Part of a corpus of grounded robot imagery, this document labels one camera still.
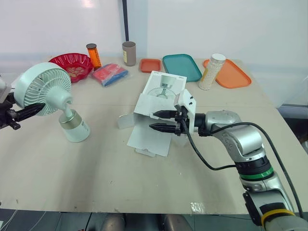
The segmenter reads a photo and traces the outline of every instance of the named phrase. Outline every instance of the clear bottle with beads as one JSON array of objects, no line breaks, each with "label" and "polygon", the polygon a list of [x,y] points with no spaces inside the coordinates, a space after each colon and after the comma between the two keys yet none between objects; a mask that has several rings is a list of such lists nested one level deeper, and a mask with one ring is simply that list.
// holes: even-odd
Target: clear bottle with beads
[{"label": "clear bottle with beads", "polygon": [[215,81],[218,72],[226,61],[226,57],[223,54],[212,54],[210,61],[208,62],[205,71],[198,83],[199,88],[202,90],[209,90],[212,83]]}]

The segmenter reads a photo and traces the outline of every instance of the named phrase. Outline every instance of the green ring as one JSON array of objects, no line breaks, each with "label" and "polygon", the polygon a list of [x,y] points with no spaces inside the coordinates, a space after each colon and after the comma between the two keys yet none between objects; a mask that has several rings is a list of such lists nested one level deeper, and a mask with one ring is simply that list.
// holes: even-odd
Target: green ring
[{"label": "green ring", "polygon": [[247,180],[261,179],[261,178],[269,176],[270,174],[273,173],[273,171],[274,171],[273,167],[270,167],[270,169],[265,171],[265,172],[262,172],[262,173],[259,173],[259,174],[255,174],[255,175],[243,175],[243,174],[240,174],[240,177],[243,178],[243,179],[247,179]]}]

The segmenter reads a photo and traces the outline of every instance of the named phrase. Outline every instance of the yellow ring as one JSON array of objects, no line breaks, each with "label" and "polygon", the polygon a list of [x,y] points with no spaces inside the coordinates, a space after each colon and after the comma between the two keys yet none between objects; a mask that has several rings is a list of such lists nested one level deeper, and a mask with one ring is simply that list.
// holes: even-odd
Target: yellow ring
[{"label": "yellow ring", "polygon": [[285,208],[274,209],[274,210],[271,210],[271,211],[266,212],[265,214],[263,214],[263,216],[261,218],[262,226],[264,227],[264,221],[265,221],[266,218],[268,218],[271,215],[279,214],[279,213],[287,213],[287,214],[295,216],[295,214],[292,211],[288,210],[288,209],[285,209]]}]

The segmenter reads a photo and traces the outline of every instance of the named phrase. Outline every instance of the white box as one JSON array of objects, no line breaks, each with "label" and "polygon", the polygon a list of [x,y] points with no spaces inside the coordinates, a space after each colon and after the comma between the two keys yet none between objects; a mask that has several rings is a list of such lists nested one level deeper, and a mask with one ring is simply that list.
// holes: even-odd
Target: white box
[{"label": "white box", "polygon": [[153,113],[160,110],[176,110],[174,99],[185,89],[186,77],[152,71],[132,114],[118,119],[119,128],[134,127],[128,146],[148,156],[167,156],[171,133],[162,133],[149,127],[153,123],[174,124],[174,119],[161,120]]}]

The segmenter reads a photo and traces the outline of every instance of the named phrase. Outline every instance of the red plastic bowl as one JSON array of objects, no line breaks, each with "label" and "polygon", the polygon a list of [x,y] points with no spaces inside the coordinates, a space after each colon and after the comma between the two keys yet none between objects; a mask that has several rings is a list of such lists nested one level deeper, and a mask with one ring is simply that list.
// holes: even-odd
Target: red plastic bowl
[{"label": "red plastic bowl", "polygon": [[93,69],[91,59],[87,55],[79,53],[62,54],[50,59],[49,62],[57,64],[67,71],[72,83],[86,78]]}]

